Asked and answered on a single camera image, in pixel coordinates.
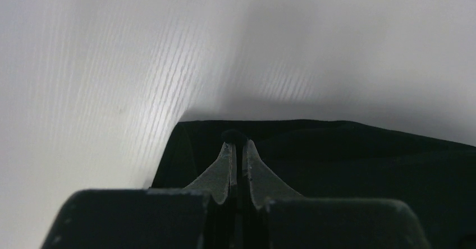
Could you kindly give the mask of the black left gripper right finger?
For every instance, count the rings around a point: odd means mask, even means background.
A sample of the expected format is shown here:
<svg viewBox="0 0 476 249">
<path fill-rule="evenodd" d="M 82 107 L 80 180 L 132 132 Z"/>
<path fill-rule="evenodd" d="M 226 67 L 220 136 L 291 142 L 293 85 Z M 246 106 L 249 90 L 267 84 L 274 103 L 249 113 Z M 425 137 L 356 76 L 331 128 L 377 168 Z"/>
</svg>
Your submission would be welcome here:
<svg viewBox="0 0 476 249">
<path fill-rule="evenodd" d="M 242 152 L 245 248 L 430 248 L 418 217 L 394 199 L 308 198 L 277 176 L 253 141 Z"/>
</svg>

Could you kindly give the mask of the black t shirt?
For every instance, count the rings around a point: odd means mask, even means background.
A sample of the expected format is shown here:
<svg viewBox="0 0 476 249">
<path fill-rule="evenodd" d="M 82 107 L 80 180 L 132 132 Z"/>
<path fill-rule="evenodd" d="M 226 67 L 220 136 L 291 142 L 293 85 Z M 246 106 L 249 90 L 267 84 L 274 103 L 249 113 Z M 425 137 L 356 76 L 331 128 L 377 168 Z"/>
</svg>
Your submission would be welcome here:
<svg viewBox="0 0 476 249">
<path fill-rule="evenodd" d="M 475 245 L 475 147 L 351 121 L 180 122 L 152 187 L 185 187 L 223 143 L 241 154 L 248 140 L 306 197 L 398 199 L 415 211 L 433 248 Z"/>
</svg>

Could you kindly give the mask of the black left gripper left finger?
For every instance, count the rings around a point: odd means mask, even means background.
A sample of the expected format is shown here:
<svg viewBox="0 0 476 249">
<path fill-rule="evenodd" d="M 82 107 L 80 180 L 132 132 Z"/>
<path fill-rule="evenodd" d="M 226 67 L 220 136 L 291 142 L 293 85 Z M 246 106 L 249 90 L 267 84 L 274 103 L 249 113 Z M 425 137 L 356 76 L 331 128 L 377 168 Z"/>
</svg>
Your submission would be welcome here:
<svg viewBox="0 0 476 249">
<path fill-rule="evenodd" d="M 43 248 L 231 248 L 236 148 L 184 188 L 81 190 L 59 210 Z"/>
</svg>

